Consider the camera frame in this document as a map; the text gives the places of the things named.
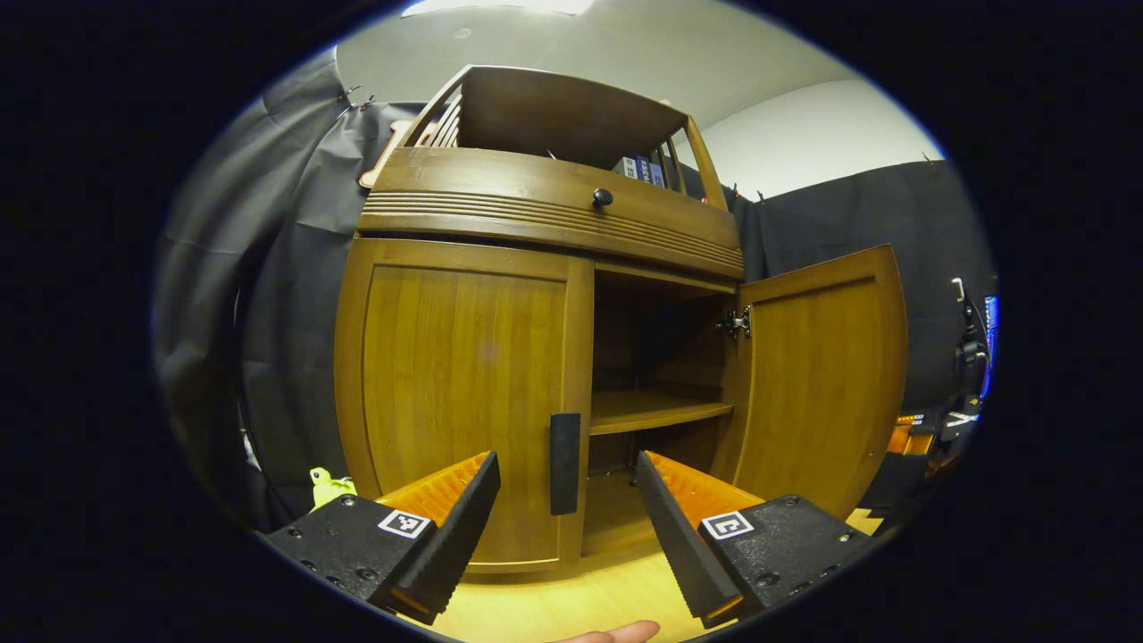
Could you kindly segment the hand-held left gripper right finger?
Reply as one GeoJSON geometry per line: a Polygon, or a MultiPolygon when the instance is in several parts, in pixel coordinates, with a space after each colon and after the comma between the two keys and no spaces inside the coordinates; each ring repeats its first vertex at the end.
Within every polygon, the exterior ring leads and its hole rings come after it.
{"type": "Polygon", "coordinates": [[[652,451],[637,457],[636,485],[686,606],[708,630],[807,596],[874,547],[807,497],[764,500],[652,451]]]}

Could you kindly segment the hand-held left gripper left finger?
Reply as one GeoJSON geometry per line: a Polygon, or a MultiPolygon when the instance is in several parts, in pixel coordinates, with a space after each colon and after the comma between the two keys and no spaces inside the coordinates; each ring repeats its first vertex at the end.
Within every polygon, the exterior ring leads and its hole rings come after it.
{"type": "Polygon", "coordinates": [[[331,497],[267,541],[335,589],[432,625],[465,574],[499,489],[498,457],[485,451],[379,499],[331,497]]]}

